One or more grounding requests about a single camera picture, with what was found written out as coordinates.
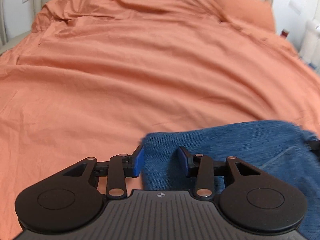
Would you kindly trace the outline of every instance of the orange blanket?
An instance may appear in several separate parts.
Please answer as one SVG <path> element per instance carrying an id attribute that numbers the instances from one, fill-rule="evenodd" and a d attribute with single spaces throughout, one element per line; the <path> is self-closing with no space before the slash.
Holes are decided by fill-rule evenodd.
<path id="1" fill-rule="evenodd" d="M 320 134 L 316 74 L 213 0 L 53 0 L 0 64 L 1 240 L 24 188 L 146 133 L 278 119 Z"/>

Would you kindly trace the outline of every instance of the silver rivet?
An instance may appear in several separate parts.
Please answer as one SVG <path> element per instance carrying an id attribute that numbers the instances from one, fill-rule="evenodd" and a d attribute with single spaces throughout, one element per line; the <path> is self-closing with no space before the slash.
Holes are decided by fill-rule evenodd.
<path id="1" fill-rule="evenodd" d="M 197 195 L 200 197 L 209 197 L 212 195 L 212 191 L 207 188 L 201 188 L 197 190 Z"/>
<path id="2" fill-rule="evenodd" d="M 113 197 L 120 197 L 124 194 L 123 189 L 120 188 L 113 188 L 111 190 L 109 190 L 109 195 L 113 196 Z"/>

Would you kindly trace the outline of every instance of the gray ribbed plate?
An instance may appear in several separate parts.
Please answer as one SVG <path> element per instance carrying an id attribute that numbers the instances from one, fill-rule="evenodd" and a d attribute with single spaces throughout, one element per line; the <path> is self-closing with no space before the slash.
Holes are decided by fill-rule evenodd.
<path id="1" fill-rule="evenodd" d="M 91 224 L 63 235 L 24 231 L 16 240 L 306 240 L 297 231 L 280 236 L 252 235 L 226 222 L 211 202 L 187 191 L 135 190 L 110 201 Z"/>

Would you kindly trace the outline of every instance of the orange pillow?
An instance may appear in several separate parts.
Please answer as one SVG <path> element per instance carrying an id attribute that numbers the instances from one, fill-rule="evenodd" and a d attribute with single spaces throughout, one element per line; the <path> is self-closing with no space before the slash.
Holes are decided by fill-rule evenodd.
<path id="1" fill-rule="evenodd" d="M 268 1 L 215 0 L 226 14 L 249 24 L 275 32 L 275 21 Z"/>

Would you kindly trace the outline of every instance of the white wall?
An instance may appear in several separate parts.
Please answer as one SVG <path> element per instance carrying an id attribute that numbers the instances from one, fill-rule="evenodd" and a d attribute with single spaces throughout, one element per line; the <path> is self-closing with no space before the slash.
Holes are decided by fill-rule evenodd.
<path id="1" fill-rule="evenodd" d="M 299 50 L 308 19 L 312 20 L 318 0 L 292 0 L 301 10 L 298 15 L 289 7 L 290 0 L 274 0 L 273 11 L 276 19 L 276 29 L 280 34 L 283 29 L 288 30 L 288 40 Z"/>
<path id="2" fill-rule="evenodd" d="M 22 3 L 22 0 L 3 0 L 4 22 L 8 39 L 27 32 L 33 22 L 32 0 Z"/>

